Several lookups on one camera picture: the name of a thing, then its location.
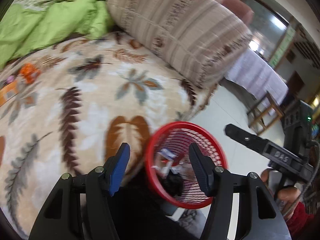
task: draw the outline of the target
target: window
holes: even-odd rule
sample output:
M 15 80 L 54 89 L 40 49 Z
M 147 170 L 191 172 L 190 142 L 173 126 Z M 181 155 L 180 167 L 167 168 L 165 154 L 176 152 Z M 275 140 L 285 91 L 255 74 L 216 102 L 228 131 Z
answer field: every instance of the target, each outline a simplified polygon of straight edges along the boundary
M 269 60 L 285 33 L 288 22 L 260 0 L 245 0 L 244 2 L 254 11 L 253 20 L 249 26 L 253 34 L 253 41 L 249 46 Z
M 315 100 L 313 100 L 312 104 L 311 104 L 311 108 L 315 109 L 317 106 L 319 105 L 319 96 L 316 95 Z

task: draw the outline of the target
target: wooden chair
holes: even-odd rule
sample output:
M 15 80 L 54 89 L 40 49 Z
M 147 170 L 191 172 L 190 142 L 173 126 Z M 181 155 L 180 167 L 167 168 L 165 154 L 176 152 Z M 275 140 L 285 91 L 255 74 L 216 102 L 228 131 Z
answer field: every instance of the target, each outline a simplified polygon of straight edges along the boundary
M 264 109 L 262 112 L 258 109 L 258 106 L 262 103 L 263 100 L 268 99 L 270 106 Z M 267 125 L 263 121 L 263 117 L 268 114 L 268 112 L 274 109 L 276 111 L 276 116 L 274 119 L 268 123 Z M 262 130 L 257 131 L 257 135 L 261 135 L 264 131 L 266 131 L 269 127 L 271 127 L 276 121 L 278 121 L 284 114 L 280 110 L 273 96 L 267 92 L 254 106 L 247 112 L 249 116 L 250 113 L 253 113 L 253 121 L 249 124 L 249 128 L 251 128 L 254 124 L 259 123 L 262 126 Z

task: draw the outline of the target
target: hand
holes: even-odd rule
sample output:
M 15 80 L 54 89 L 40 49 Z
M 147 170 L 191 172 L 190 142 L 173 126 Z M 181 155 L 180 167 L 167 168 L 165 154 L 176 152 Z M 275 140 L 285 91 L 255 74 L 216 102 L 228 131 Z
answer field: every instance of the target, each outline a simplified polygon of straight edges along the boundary
M 267 188 L 268 188 L 269 172 L 271 170 L 272 169 L 264 170 L 260 176 L 261 180 L 264 182 Z M 289 209 L 291 204 L 299 197 L 300 193 L 301 193 L 300 190 L 298 190 L 296 187 L 284 188 L 278 192 L 278 199 L 287 202 L 284 208 L 282 209 L 283 214 Z M 291 212 L 284 217 L 285 221 L 289 220 L 292 217 L 293 212 L 296 209 L 298 203 L 299 202 L 297 202 L 295 206 L 291 209 Z

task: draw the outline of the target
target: white tablecloth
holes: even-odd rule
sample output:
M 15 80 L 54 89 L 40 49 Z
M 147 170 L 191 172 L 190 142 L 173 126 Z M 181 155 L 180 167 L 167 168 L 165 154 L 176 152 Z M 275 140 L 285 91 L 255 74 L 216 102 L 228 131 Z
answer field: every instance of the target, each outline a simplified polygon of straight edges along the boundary
M 239 57 L 225 78 L 244 87 L 257 100 L 268 91 L 278 105 L 288 91 L 280 76 L 250 48 Z M 263 101 L 263 104 L 269 106 L 268 100 Z

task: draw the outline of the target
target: cable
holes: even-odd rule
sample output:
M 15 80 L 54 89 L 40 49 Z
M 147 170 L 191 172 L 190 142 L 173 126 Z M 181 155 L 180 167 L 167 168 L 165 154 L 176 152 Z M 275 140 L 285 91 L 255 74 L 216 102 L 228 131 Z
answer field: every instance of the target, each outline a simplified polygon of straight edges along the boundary
M 291 204 L 291 206 L 288 208 L 288 210 L 283 214 L 284 217 L 291 212 L 292 208 L 296 205 L 297 202 L 300 201 L 300 198 L 307 192 L 307 189 L 311 186 L 313 180 L 315 179 L 315 177 L 316 177 L 316 175 L 318 173 L 318 170 L 319 170 L 319 167 L 320 167 L 320 144 L 319 144 L 319 142 L 312 140 L 310 145 L 314 146 L 315 149 L 316 149 L 316 155 L 318 157 L 318 162 L 317 162 L 316 168 L 313 171 L 313 174 L 311 176 L 310 181 L 307 183 L 307 185 L 304 188 L 304 190 L 300 193 L 299 197 Z

